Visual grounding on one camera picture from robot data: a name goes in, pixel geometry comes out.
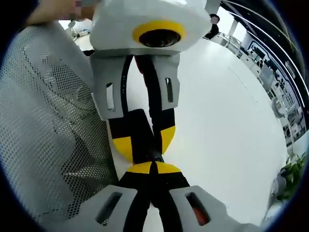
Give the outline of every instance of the perforated mesh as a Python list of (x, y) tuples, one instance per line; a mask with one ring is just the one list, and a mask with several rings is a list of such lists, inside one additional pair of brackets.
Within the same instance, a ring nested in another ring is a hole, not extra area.
[(41, 225), (69, 219), (117, 182), (106, 123), (90, 95), (90, 62), (58, 23), (13, 41), (0, 72), (0, 158)]

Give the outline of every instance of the camera lens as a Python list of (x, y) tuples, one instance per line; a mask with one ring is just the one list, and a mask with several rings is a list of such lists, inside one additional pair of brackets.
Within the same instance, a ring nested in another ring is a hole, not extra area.
[(176, 44), (180, 38), (180, 35), (172, 30), (157, 29), (142, 34), (139, 41), (147, 47), (168, 47)]

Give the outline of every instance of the yellow and black stripe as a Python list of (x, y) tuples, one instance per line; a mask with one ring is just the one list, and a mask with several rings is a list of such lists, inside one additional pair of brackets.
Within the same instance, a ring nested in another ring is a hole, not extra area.
[(130, 111), (123, 118), (110, 119), (109, 123), (114, 145), (128, 161), (138, 164), (154, 160), (155, 138), (142, 109)]
[(177, 207), (169, 193), (171, 189), (189, 184), (177, 167), (152, 161), (128, 169), (119, 186), (138, 191), (127, 216), (125, 232), (142, 231), (150, 202), (160, 211), (164, 231), (182, 231)]
[(152, 56), (135, 56), (148, 90), (149, 114), (157, 149), (164, 154), (175, 134), (174, 109), (162, 110), (161, 89)]

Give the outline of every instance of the green leaves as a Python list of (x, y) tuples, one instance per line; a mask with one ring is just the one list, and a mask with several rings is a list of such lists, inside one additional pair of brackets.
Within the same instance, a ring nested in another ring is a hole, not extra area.
[(281, 176), (286, 180), (286, 186), (283, 194), (277, 196), (278, 200), (288, 200), (296, 192), (302, 177), (305, 160), (305, 153), (301, 157), (295, 153), (289, 156), (286, 166), (281, 168)]

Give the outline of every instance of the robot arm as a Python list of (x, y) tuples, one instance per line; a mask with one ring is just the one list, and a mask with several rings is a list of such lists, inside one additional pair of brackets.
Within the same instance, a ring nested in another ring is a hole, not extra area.
[[(150, 202), (160, 211), (166, 232), (255, 232), (226, 213), (223, 203), (181, 171), (163, 162), (175, 133), (179, 53), (211, 28), (202, 0), (105, 0), (96, 8), (90, 42), (94, 47), (92, 97), (113, 142), (133, 165), (118, 186), (107, 186), (81, 204), (77, 216), (50, 226), (67, 232), (141, 232)], [(148, 89), (152, 127), (142, 109), (129, 111), (126, 79), (135, 56)], [(107, 88), (113, 89), (108, 107)], [(198, 209), (205, 216), (201, 225)]]

